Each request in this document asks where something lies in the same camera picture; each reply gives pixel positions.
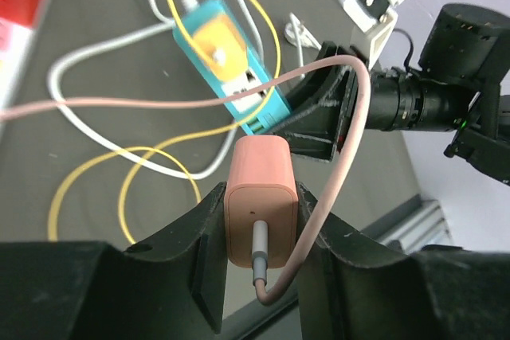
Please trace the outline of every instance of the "yellow connector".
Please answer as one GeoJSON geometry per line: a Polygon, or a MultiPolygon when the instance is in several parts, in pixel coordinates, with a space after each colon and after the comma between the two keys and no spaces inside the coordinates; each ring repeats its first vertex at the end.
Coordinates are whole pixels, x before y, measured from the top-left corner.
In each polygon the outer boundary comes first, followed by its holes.
{"type": "Polygon", "coordinates": [[[219,14],[193,34],[194,42],[213,58],[210,71],[227,82],[248,70],[248,49],[242,35],[227,14],[219,14]]]}

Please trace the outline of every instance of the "teal device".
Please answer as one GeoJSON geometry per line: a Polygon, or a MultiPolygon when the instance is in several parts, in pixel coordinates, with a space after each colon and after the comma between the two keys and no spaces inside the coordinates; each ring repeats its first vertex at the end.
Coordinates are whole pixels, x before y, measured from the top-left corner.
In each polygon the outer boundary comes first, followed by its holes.
{"type": "MultiPolygon", "coordinates": [[[[265,69],[257,51],[249,42],[246,34],[223,0],[205,1],[195,10],[183,17],[182,23],[186,27],[188,33],[193,35],[202,25],[214,19],[219,14],[226,14],[230,20],[232,20],[247,45],[248,70],[245,75],[239,79],[227,83],[219,80],[210,69],[204,65],[197,53],[188,45],[179,29],[174,29],[174,38],[178,46],[187,55],[204,80],[207,81],[208,85],[213,89],[214,93],[216,93],[216,96],[219,98],[231,96],[270,81],[272,79],[271,75],[269,75],[268,71],[265,69]]],[[[260,105],[264,97],[265,92],[261,92],[260,94],[246,96],[242,99],[227,103],[225,106],[236,121],[239,121],[260,105]]],[[[289,115],[290,107],[280,90],[276,88],[269,102],[262,108],[258,115],[248,123],[242,124],[241,127],[247,135],[258,135],[264,133],[289,115]]]]}

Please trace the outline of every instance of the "gray table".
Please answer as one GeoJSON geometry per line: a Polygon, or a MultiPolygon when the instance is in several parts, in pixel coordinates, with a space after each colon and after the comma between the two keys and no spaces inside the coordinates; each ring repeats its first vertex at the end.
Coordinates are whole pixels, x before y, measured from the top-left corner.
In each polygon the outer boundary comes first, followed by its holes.
{"type": "MultiPolygon", "coordinates": [[[[351,25],[343,22],[333,0],[260,0],[282,30],[290,11],[305,20],[319,40],[348,42],[351,25]]],[[[161,9],[165,2],[160,0],[161,9]]],[[[233,10],[239,15],[238,7],[233,10]]],[[[266,62],[274,66],[271,36],[255,16],[265,41],[266,62]]],[[[45,76],[61,55],[82,45],[155,24],[147,0],[53,0],[19,92],[18,103],[48,98],[45,76]]],[[[282,37],[284,70],[296,66],[296,51],[282,37]]],[[[305,53],[310,61],[315,52],[305,53]]],[[[151,100],[196,100],[214,96],[170,33],[79,64],[63,79],[66,96],[122,96],[151,100]]],[[[91,127],[123,147],[149,145],[184,133],[219,127],[230,121],[224,107],[198,111],[144,111],[89,108],[78,111],[91,127]]],[[[192,171],[210,163],[223,137],[180,143],[170,152],[192,171]]],[[[83,136],[59,111],[9,123],[0,142],[0,240],[44,240],[49,202],[71,170],[106,150],[83,136]]],[[[165,159],[156,158],[160,163],[165,159]]],[[[226,179],[229,160],[212,177],[198,182],[207,194],[226,179]]],[[[124,248],[116,220],[121,182],[131,167],[113,159],[87,172],[69,191],[61,209],[61,239],[101,239],[124,248]]],[[[296,160],[296,177],[319,193],[331,167],[296,160]]],[[[366,135],[346,189],[335,207],[357,227],[418,191],[400,135],[366,135]],[[374,148],[377,147],[376,159],[374,148]]],[[[144,238],[194,205],[187,181],[141,170],[127,200],[127,220],[135,238],[144,238]]],[[[249,276],[229,277],[232,291],[246,288],[246,298],[226,306],[226,314],[253,298],[249,276]]]]}

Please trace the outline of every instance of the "pink cable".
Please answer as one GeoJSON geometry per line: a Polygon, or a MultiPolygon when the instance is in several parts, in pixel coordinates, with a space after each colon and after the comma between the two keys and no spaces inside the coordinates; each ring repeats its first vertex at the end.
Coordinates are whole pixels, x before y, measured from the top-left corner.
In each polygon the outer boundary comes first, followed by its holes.
{"type": "Polygon", "coordinates": [[[348,57],[345,56],[337,56],[335,59],[338,59],[337,64],[350,65],[358,75],[358,96],[351,127],[347,133],[345,144],[340,152],[335,168],[328,179],[328,183],[326,183],[317,205],[312,211],[312,215],[308,219],[307,224],[304,226],[303,232],[296,243],[296,247],[288,258],[274,287],[266,291],[264,280],[258,279],[255,282],[257,298],[266,306],[275,303],[285,291],[287,291],[288,286],[290,286],[290,283],[299,271],[301,264],[303,264],[310,253],[319,235],[320,229],[326,221],[329,212],[332,210],[333,203],[335,203],[347,173],[351,168],[359,143],[361,142],[365,123],[367,122],[371,94],[370,75],[367,69],[363,63],[357,59],[354,61],[348,60],[348,57]]]}
{"type": "Polygon", "coordinates": [[[358,58],[353,56],[333,56],[317,60],[301,68],[294,69],[247,92],[239,93],[237,95],[225,97],[222,99],[197,101],[150,101],[113,99],[104,97],[72,97],[63,101],[41,100],[35,101],[33,103],[10,107],[0,111],[0,122],[8,121],[11,119],[18,119],[20,117],[32,115],[42,111],[49,111],[61,105],[67,105],[68,107],[140,107],[147,109],[187,109],[196,107],[213,107],[264,91],[267,88],[277,86],[278,84],[291,80],[294,77],[298,77],[301,74],[332,65],[350,65],[355,68],[358,76],[362,72],[360,68],[363,67],[366,77],[369,77],[368,71],[364,67],[363,62],[358,58]]]}

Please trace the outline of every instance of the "yellow cable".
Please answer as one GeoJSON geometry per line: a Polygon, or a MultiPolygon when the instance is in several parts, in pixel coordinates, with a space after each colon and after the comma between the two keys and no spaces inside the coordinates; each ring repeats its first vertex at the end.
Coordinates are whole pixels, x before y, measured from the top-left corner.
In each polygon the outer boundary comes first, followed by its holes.
{"type": "MultiPolygon", "coordinates": [[[[175,19],[175,24],[178,26],[178,28],[180,29],[180,31],[184,37],[187,36],[188,38],[191,39],[190,35],[186,31],[186,28],[184,27],[184,25],[181,22],[181,19],[179,17],[179,14],[177,13],[177,10],[175,9],[174,1],[173,0],[167,0],[167,1],[168,1],[168,5],[171,8],[172,16],[175,19]]],[[[277,51],[277,66],[276,66],[275,74],[274,74],[274,76],[276,78],[280,75],[280,66],[281,66],[280,42],[278,40],[277,32],[274,28],[274,25],[271,22],[271,19],[269,18],[268,14],[265,12],[265,10],[261,6],[261,4],[258,2],[258,0],[249,0],[249,1],[253,4],[253,6],[257,9],[257,11],[264,18],[265,22],[268,24],[269,29],[271,30],[271,34],[273,35],[275,48],[277,51]]],[[[191,44],[191,42],[188,41],[188,43],[195,50],[197,50],[196,49],[197,47],[194,47],[191,44]]],[[[190,133],[188,135],[181,135],[181,136],[175,137],[173,139],[168,139],[168,140],[156,145],[154,148],[160,150],[160,149],[163,149],[170,145],[173,145],[175,143],[181,143],[182,141],[187,141],[187,140],[191,140],[191,139],[200,139],[202,137],[209,137],[211,135],[219,135],[221,133],[225,133],[226,131],[230,131],[236,127],[239,127],[243,123],[247,123],[248,121],[253,119],[253,117],[255,117],[264,108],[264,106],[269,102],[269,99],[271,98],[271,95],[273,94],[273,92],[274,92],[274,87],[269,89],[267,96],[263,99],[261,104],[253,112],[251,112],[249,115],[247,115],[244,119],[237,121],[236,123],[232,123],[230,125],[227,125],[224,127],[219,127],[216,129],[211,129],[208,131],[199,131],[196,133],[190,133]]],[[[124,235],[129,239],[129,241],[131,243],[135,243],[135,240],[134,240],[133,236],[131,235],[131,233],[129,232],[128,225],[126,224],[126,212],[125,212],[125,208],[124,208],[125,202],[126,202],[126,196],[128,195],[129,186],[131,185],[131,182],[132,182],[133,178],[135,177],[136,173],[138,172],[140,167],[142,167],[143,163],[145,161],[147,161],[150,157],[152,157],[152,155],[154,155],[154,152],[147,152],[142,157],[142,160],[140,162],[138,162],[137,164],[135,164],[131,168],[131,170],[129,171],[129,173],[126,176],[126,179],[124,180],[122,188],[120,189],[119,206],[118,206],[118,208],[119,208],[119,211],[118,211],[119,223],[120,223],[120,227],[122,228],[122,231],[124,232],[124,235]]]]}
{"type": "Polygon", "coordinates": [[[78,177],[80,177],[85,171],[90,169],[91,167],[97,165],[98,163],[101,163],[103,161],[106,161],[107,159],[116,157],[117,155],[120,155],[122,153],[125,153],[127,151],[147,151],[148,153],[159,153],[161,155],[164,155],[165,157],[169,158],[171,161],[173,161],[181,170],[182,172],[188,177],[188,179],[191,182],[191,185],[193,186],[194,195],[197,198],[197,203],[199,203],[202,200],[202,196],[200,195],[200,190],[198,189],[197,182],[193,179],[188,169],[179,162],[176,158],[172,157],[168,153],[165,153],[162,150],[155,149],[153,147],[127,147],[122,150],[113,151],[111,153],[103,154],[98,157],[95,157],[93,159],[88,160],[83,165],[77,167],[75,170],[73,170],[72,173],[70,173],[65,180],[61,183],[60,186],[58,186],[57,193],[53,197],[53,200],[51,202],[51,207],[49,209],[49,216],[48,216],[48,239],[51,241],[57,241],[58,235],[58,216],[61,208],[62,201],[64,200],[64,196],[69,190],[69,187],[76,181],[78,177]]]}

